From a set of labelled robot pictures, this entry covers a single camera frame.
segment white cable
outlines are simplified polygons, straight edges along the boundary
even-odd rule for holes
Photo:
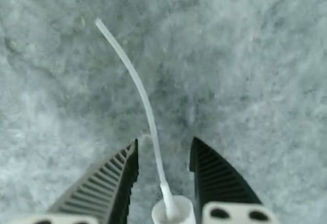
[[[99,18],[96,19],[95,23],[96,23],[96,26],[101,31],[101,33],[103,34],[103,36],[108,40],[108,42],[114,48],[117,55],[120,57],[121,61],[125,64],[130,75],[132,76],[132,79],[139,91],[139,94],[141,95],[141,99],[144,104],[145,111],[146,111],[147,118],[148,118],[148,123],[150,126],[150,132],[151,132],[151,137],[152,137],[152,141],[153,141],[153,148],[154,148],[154,154],[155,154],[155,159],[156,159],[156,164],[157,164],[157,170],[158,170],[159,179],[160,179],[160,187],[161,187],[161,191],[163,194],[163,200],[165,201],[165,205],[166,205],[167,218],[173,219],[178,215],[178,210],[174,203],[173,196],[171,194],[169,185],[168,185],[166,177],[165,177],[164,167],[162,165],[159,141],[158,141],[157,128],[155,126],[154,116],[153,116],[153,112],[152,112],[152,108],[151,108],[151,105],[149,102],[148,95],[144,89],[144,86],[143,86],[133,64],[131,63],[131,61],[129,60],[128,56],[126,55],[124,50],[121,48],[119,43],[116,41],[114,36],[109,32],[107,27],[103,24],[103,22]]]

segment mounting hole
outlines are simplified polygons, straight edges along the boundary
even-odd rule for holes
[[[210,215],[214,218],[219,218],[219,219],[228,219],[229,214],[224,211],[223,209],[215,208],[211,210]]]
[[[35,222],[34,224],[51,224],[50,220],[39,220]]]
[[[258,220],[258,221],[268,221],[269,218],[265,213],[262,213],[261,211],[251,211],[249,214],[250,219],[252,220]]]

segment white fitting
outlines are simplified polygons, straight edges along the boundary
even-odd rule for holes
[[[187,197],[172,196],[178,216],[175,219],[168,220],[166,216],[166,205],[164,200],[160,200],[152,209],[152,220],[154,224],[196,224],[193,204]]]

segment gray felt surface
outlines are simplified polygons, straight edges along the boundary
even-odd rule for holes
[[[129,223],[161,196],[133,61],[167,179],[193,198],[189,147],[221,153],[283,223],[327,219],[326,0],[0,0],[0,222],[42,212],[140,138]]]

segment gray carpet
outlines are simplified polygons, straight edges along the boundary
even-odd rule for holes
[[[327,219],[326,0],[0,0],[0,222],[42,212],[85,169],[140,138],[129,223],[167,179],[193,198],[189,147],[223,155],[282,223]]]

